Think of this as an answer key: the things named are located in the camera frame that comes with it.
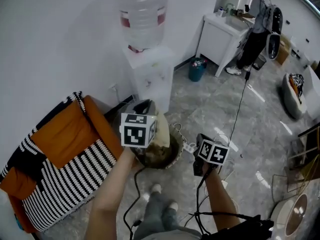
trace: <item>faucet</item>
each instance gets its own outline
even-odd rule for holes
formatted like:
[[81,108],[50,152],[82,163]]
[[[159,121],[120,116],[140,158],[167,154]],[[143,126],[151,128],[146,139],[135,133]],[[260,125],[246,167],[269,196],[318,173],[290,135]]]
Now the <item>faucet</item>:
[[235,5],[233,4],[233,3],[227,3],[226,5],[225,5],[225,12],[226,12],[226,14],[232,14],[232,11],[234,11],[235,10]]

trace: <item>black pants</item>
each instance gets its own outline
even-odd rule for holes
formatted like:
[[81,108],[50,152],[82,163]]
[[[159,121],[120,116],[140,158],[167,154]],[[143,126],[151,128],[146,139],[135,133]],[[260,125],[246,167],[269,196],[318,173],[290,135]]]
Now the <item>black pants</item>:
[[256,61],[259,54],[266,47],[267,37],[269,31],[263,33],[251,33],[244,48],[241,59],[236,62],[238,69],[242,69],[244,66],[250,66]]

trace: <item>jeans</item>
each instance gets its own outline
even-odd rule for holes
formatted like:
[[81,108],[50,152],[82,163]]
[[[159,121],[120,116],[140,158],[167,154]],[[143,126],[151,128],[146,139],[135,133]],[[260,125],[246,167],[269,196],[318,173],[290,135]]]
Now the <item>jeans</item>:
[[133,240],[142,240],[155,233],[180,230],[193,234],[199,238],[202,235],[193,229],[179,226],[177,212],[172,208],[166,208],[166,198],[158,193],[151,194],[149,202],[145,208],[143,222],[134,233]]
[[269,31],[263,33],[251,33],[243,48],[241,59],[236,63],[238,69],[242,70],[244,66],[250,66],[256,61],[259,54],[266,47]]

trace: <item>shoe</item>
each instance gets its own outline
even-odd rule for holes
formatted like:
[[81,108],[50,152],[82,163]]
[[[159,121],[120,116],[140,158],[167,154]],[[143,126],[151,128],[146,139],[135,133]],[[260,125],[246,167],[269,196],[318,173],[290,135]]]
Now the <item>shoe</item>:
[[151,194],[154,192],[158,192],[161,194],[161,186],[160,184],[154,184],[151,188]]
[[227,67],[225,71],[231,75],[237,75],[237,76],[241,75],[241,69],[237,68],[236,66]]
[[174,209],[175,211],[178,211],[179,206],[178,206],[178,203],[172,202],[172,203],[170,203],[170,205],[168,206],[168,208]]

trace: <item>gray marble floor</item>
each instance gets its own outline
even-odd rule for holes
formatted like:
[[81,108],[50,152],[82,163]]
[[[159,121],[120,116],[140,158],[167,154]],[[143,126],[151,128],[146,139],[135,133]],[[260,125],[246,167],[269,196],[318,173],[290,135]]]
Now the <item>gray marble floor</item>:
[[[287,150],[290,141],[313,125],[308,115],[295,121],[283,108],[280,89],[286,72],[299,73],[302,69],[294,58],[290,58],[279,67],[267,62],[260,71],[252,70],[251,77],[244,90],[244,96],[232,136],[229,162],[222,168],[220,176],[225,179],[231,198],[236,202],[241,214],[254,216],[260,214],[267,219],[274,206],[287,198],[287,180],[273,175],[285,175]],[[215,77],[217,66],[211,63],[199,82],[188,79],[188,66],[183,66],[174,74],[170,109],[167,119],[170,123],[181,123],[182,134],[188,142],[195,142],[198,133],[206,134],[225,142],[225,134],[230,137],[241,94],[245,86],[242,76],[223,72]],[[163,192],[179,204],[178,220],[181,225],[196,208],[196,188],[199,177],[193,175],[194,158],[184,152],[179,161],[165,171],[147,169],[138,176],[138,185],[142,198],[128,214],[131,225],[143,216],[148,199],[148,189],[154,183],[160,183]],[[118,239],[129,239],[129,231],[123,222],[123,214],[137,197],[133,173],[126,184],[124,198],[117,215]],[[305,192],[308,194],[309,206],[301,227],[293,239],[303,239],[312,226],[312,221],[319,210],[318,181],[312,181]],[[200,200],[205,196],[205,189],[200,192]],[[83,205],[76,212],[39,234],[41,239],[82,239],[89,219],[91,203]],[[201,211],[210,211],[206,199]],[[204,226],[211,232],[216,231],[213,219],[203,217]],[[199,230],[192,219],[188,227]]]

